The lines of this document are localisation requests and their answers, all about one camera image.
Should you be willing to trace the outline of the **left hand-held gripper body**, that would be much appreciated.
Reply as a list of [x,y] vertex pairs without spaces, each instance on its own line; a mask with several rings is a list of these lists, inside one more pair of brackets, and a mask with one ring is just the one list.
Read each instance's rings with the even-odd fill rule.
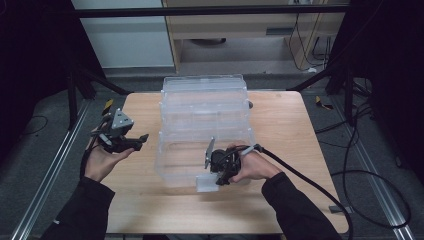
[[89,149],[92,150],[99,145],[109,153],[120,153],[129,149],[129,140],[125,135],[133,125],[134,121],[121,108],[117,108],[114,113],[105,114],[100,124],[91,132]]

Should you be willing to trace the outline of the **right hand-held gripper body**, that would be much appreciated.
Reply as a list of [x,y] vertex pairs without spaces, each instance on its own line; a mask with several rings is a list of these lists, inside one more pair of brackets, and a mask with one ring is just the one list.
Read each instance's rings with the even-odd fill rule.
[[219,173],[222,177],[235,176],[241,169],[238,149],[214,149],[214,144],[215,138],[212,137],[205,151],[204,168],[209,168],[212,173]]

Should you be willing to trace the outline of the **clear plastic storage box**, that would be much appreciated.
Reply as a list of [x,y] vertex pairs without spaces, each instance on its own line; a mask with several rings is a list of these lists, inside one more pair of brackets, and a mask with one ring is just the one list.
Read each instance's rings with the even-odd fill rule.
[[167,77],[161,90],[162,127],[155,170],[169,187],[216,191],[219,173],[204,168],[205,151],[255,143],[246,82],[240,74]]

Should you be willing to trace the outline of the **person's right hand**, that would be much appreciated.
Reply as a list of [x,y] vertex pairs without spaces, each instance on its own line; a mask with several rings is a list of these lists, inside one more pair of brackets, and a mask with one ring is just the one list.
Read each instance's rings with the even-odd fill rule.
[[230,178],[231,183],[238,183],[244,179],[270,179],[282,172],[280,168],[270,163],[255,150],[243,150],[245,146],[244,142],[235,142],[229,145],[229,148],[239,151],[241,160],[241,169],[237,175]]

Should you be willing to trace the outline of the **person's left hand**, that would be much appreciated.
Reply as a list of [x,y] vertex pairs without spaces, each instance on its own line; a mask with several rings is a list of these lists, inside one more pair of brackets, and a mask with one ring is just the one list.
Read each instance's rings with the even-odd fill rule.
[[88,151],[83,176],[101,182],[119,162],[128,158],[134,149],[130,148],[121,153],[109,153],[102,147],[89,147]]

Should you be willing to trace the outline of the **yellow and black tape strip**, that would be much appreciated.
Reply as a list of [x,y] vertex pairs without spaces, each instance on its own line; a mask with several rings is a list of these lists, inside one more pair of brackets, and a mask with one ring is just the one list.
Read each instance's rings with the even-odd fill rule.
[[108,99],[106,101],[105,106],[104,106],[104,108],[102,110],[102,113],[101,113],[102,116],[105,116],[106,114],[109,113],[109,111],[110,111],[110,109],[112,107],[112,104],[113,104],[113,99]]
[[331,104],[324,104],[319,96],[315,96],[315,105],[327,110],[333,110],[333,106]]

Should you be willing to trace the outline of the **black metal stand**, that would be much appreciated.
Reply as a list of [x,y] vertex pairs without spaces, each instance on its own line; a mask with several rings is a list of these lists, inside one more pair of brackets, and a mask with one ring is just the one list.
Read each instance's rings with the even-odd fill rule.
[[101,77],[95,74],[94,72],[83,67],[77,61],[70,61],[65,65],[65,67],[68,73],[67,92],[69,106],[69,130],[71,130],[76,125],[78,119],[76,90],[80,91],[84,99],[94,99],[96,96],[96,91],[91,84],[91,82],[94,81],[117,94],[130,94],[130,91],[111,83],[105,77]]
[[355,122],[353,118],[353,73],[348,63],[342,61],[329,63],[324,70],[306,81],[288,88],[288,91],[303,91],[325,77],[330,78],[325,88],[329,95],[336,94],[341,88],[344,88],[344,117],[353,126]]

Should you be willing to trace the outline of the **white cabinet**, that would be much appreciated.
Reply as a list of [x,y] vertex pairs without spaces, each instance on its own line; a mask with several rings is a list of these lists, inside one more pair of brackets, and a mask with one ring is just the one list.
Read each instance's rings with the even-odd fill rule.
[[[76,10],[156,8],[161,0],[71,0]],[[105,69],[173,67],[163,17],[82,18],[96,56]]]

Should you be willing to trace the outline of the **dark curtain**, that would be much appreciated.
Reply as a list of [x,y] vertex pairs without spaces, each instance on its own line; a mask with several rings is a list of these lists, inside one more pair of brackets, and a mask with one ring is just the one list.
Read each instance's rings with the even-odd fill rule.
[[350,0],[332,55],[372,83],[383,129],[424,185],[424,0]]
[[0,0],[0,160],[18,141],[35,104],[66,88],[63,52],[52,40],[63,38],[79,58],[82,25],[56,17],[45,32],[43,15],[73,8],[71,0]]

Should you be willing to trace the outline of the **dark object under desk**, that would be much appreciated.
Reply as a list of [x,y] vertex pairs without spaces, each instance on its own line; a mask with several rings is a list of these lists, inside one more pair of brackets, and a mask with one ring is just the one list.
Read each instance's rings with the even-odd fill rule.
[[193,44],[199,45],[199,46],[216,46],[220,44],[226,43],[226,38],[217,38],[217,39],[191,39],[190,40]]

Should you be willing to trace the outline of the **light wooden desk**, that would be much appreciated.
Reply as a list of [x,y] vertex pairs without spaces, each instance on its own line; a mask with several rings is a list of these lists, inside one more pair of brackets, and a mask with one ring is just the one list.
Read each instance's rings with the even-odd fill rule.
[[[242,5],[345,4],[350,0],[161,0],[165,7]],[[169,16],[173,40],[284,36],[295,65],[312,65],[312,49],[319,37],[335,36],[344,13]]]

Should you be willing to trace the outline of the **black horizontal frame bar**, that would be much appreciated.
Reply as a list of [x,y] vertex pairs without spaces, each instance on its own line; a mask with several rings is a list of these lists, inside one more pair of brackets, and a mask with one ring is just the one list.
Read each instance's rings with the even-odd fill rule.
[[156,17],[156,16],[201,16],[201,15],[246,15],[246,14],[292,14],[292,13],[341,13],[347,12],[350,4],[324,5],[243,5],[203,6],[167,8],[83,9],[69,11],[79,18],[111,17]]

